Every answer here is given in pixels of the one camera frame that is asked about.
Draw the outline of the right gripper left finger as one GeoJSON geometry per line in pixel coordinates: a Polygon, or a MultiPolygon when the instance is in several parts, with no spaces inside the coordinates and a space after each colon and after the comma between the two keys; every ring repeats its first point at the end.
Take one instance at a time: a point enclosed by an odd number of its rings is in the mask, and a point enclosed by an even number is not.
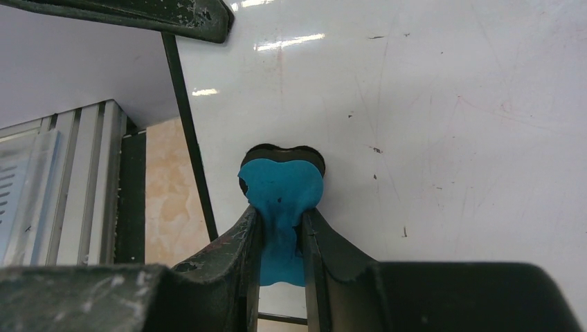
{"type": "Polygon", "coordinates": [[[2,331],[255,331],[262,221],[237,223],[174,267],[1,269],[2,331]]]}

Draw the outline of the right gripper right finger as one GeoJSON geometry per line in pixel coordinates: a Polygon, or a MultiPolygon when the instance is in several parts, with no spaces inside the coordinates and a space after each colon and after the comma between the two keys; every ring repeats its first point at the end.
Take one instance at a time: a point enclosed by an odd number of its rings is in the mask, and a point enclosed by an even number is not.
{"type": "Polygon", "coordinates": [[[318,210],[301,219],[310,331],[579,331],[539,267],[377,261],[318,210]]]}

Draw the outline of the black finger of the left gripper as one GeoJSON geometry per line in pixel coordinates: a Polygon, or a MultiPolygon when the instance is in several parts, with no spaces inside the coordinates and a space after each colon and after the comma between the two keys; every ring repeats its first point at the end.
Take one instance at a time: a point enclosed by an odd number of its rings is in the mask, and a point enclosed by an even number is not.
{"type": "Polygon", "coordinates": [[[2,5],[43,15],[155,30],[223,44],[235,16],[218,0],[5,0],[2,5]]]}

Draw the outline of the blue whiteboard eraser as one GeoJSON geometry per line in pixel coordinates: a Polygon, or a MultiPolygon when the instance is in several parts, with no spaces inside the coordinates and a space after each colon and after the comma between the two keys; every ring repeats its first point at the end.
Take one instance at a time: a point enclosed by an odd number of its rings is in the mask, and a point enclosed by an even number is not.
{"type": "Polygon", "coordinates": [[[304,286],[302,215],[324,192],[325,160],[314,148],[263,143],[244,156],[240,188],[262,218],[261,286],[304,286]]]}

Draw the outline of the white whiteboard black frame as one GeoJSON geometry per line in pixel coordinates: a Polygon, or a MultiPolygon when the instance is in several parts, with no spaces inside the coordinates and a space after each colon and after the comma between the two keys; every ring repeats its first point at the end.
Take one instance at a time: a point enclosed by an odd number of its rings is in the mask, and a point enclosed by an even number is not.
{"type": "Polygon", "coordinates": [[[585,1],[230,1],[177,37],[218,233],[260,143],[325,158],[318,207],[382,261],[542,267],[586,323],[585,1]]]}

